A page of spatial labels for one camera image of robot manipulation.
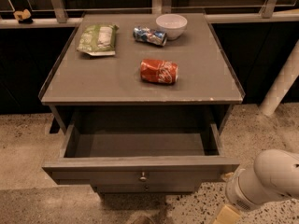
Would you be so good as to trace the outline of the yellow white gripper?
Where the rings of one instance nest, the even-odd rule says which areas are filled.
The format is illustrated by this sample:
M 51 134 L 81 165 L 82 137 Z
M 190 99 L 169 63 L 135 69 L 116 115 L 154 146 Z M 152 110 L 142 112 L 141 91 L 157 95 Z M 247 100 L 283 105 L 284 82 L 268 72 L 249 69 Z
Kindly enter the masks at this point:
M 211 220 L 211 224 L 236 224 L 241 213 L 230 204 L 222 205 Z

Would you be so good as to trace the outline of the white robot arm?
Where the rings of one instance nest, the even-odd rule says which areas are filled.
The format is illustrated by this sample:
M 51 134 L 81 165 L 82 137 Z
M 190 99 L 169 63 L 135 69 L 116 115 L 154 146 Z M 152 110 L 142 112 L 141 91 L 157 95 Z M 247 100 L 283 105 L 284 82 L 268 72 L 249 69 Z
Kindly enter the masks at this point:
M 265 95 L 260 109 L 270 116 L 299 76 L 299 41 L 295 44 L 277 78 Z M 209 224 L 236 224 L 243 212 L 265 203 L 299 198 L 299 154 L 280 149 L 261 152 L 248 169 L 221 176 L 226 182 L 222 205 Z

